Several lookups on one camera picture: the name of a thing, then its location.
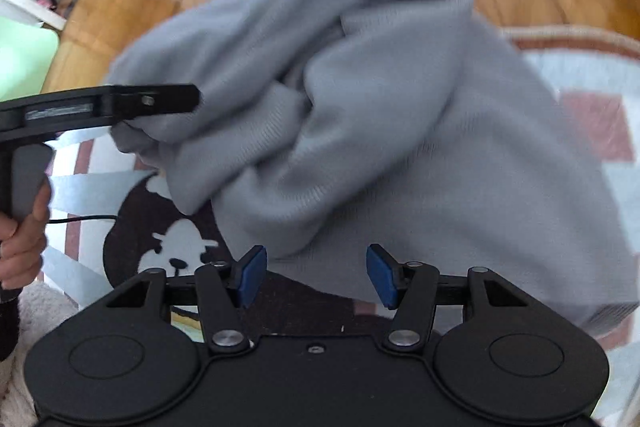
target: human hand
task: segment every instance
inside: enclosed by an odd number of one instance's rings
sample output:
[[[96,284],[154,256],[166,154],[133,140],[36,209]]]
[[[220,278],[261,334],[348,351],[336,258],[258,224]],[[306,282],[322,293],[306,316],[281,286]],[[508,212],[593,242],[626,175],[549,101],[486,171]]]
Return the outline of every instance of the human hand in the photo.
[[[51,185],[45,179],[33,210],[23,222],[0,213],[0,281],[2,288],[22,288],[36,279],[42,268],[42,252],[47,247],[44,227],[49,220]]]

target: black cable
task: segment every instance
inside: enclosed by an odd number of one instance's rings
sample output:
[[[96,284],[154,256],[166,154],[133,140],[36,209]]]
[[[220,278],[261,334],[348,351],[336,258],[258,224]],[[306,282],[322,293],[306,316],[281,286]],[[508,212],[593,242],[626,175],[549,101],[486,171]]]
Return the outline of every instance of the black cable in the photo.
[[[98,214],[97,216],[76,216],[76,217],[67,217],[66,219],[49,219],[48,224],[61,225],[62,223],[74,223],[76,221],[92,221],[94,219],[111,219],[112,221],[116,221],[116,219],[118,219],[118,216]]]

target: black robotic gripper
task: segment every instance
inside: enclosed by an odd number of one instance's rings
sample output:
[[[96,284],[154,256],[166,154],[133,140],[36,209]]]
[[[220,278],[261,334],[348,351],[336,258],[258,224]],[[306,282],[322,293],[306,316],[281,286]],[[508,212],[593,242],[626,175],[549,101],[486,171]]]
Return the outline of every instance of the black robotic gripper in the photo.
[[[484,267],[440,275],[380,245],[366,259],[383,303],[398,309],[381,342],[250,341],[236,308],[258,291],[263,247],[194,276],[139,274],[31,350],[39,425],[595,425],[609,365],[583,331]],[[169,324],[172,305],[198,306],[203,344]],[[438,305],[464,306],[464,322],[442,336],[431,331]]]

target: white fluffy fabric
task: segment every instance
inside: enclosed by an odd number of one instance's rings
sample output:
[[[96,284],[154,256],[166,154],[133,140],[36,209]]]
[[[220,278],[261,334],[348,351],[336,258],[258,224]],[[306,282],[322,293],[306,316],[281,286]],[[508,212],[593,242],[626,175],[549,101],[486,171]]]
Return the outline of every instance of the white fluffy fabric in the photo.
[[[33,344],[78,311],[69,298],[38,281],[23,290],[19,305],[18,345],[13,355],[0,363],[0,381],[3,373],[9,377],[0,403],[1,427],[29,427],[36,423],[33,400],[24,382],[24,359]]]

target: gray fabric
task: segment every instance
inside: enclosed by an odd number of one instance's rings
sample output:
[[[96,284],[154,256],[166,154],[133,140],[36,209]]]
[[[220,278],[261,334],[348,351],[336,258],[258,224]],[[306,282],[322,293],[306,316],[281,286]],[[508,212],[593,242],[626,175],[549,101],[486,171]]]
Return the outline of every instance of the gray fabric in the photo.
[[[107,82],[193,82],[193,114],[112,130],[211,198],[234,256],[377,300],[369,243],[442,273],[496,270],[584,323],[635,302],[598,163],[473,0],[211,0],[153,29]]]

